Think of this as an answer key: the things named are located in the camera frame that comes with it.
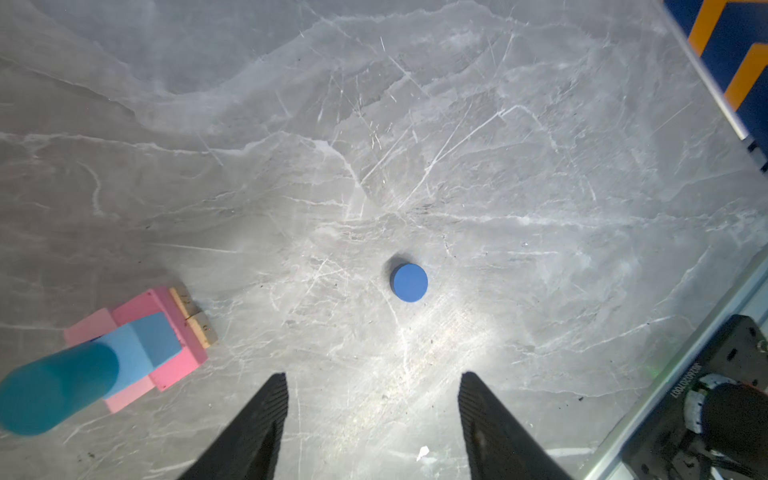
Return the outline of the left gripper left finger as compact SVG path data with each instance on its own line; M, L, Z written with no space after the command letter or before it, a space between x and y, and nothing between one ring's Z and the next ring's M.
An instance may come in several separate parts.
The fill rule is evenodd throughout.
M288 407L286 375L276 373L181 477L272 479Z

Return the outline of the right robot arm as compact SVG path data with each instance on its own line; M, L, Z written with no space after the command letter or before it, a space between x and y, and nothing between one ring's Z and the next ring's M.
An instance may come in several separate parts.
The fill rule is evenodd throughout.
M697 380L684 399L684 422L714 450L746 468L754 479L767 477L767 394L759 388L710 373Z

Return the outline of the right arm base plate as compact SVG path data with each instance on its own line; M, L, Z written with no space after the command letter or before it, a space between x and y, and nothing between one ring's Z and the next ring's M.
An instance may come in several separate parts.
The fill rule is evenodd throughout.
M767 339L733 315L621 451L637 479L767 476Z

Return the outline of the light pink rectangular block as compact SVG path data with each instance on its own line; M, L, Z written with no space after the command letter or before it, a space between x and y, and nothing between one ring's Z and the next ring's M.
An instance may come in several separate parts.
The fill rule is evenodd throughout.
M91 343L119 327L110 310L101 308L64 331L64 339L71 352L77 355L78 400L89 405L101 401L111 413L116 413L154 389L149 375L121 392L104 399L117 376L117 359L105 346Z

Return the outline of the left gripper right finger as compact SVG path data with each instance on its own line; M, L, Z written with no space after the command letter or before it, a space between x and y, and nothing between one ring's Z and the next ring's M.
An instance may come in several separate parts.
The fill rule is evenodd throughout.
M477 374L462 374L458 407L473 480L570 479Z

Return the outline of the teal cylinder block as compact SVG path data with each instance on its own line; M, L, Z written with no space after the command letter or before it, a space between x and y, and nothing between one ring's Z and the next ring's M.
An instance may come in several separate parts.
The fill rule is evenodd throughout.
M1 381L1 428L45 433L90 406L78 400L77 355L70 349L16 368Z

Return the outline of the light blue cube block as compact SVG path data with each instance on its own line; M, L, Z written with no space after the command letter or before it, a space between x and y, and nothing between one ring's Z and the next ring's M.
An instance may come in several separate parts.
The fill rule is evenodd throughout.
M114 396L154 372L182 351L167 316L158 312L91 340L110 349L117 359L117 376L104 399Z

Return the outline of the dark blue cylinder block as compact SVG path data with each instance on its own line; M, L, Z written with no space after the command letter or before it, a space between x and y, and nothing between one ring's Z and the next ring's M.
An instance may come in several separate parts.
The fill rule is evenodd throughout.
M390 287L397 298L414 303L421 300L428 290L428 276L419 265L403 263L390 275Z

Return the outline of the dark pink rectangular block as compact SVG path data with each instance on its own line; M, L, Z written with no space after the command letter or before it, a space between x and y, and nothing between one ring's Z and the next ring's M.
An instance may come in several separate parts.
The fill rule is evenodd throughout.
M111 311L118 327L131 325L152 362L154 386L165 391L207 360L206 349L187 324L170 289L145 291Z

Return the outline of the engraved wood plank block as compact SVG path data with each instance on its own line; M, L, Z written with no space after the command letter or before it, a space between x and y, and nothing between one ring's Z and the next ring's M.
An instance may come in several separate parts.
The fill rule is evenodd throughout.
M195 334L204 349L218 342L218 335L204 312L198 312L186 319L186 324Z

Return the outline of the plain wood plank block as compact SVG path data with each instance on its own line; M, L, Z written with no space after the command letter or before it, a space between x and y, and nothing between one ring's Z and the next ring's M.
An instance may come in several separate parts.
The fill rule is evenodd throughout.
M193 317L200 312L200 308L195 304L191 294L184 285L170 287L169 293L185 319Z

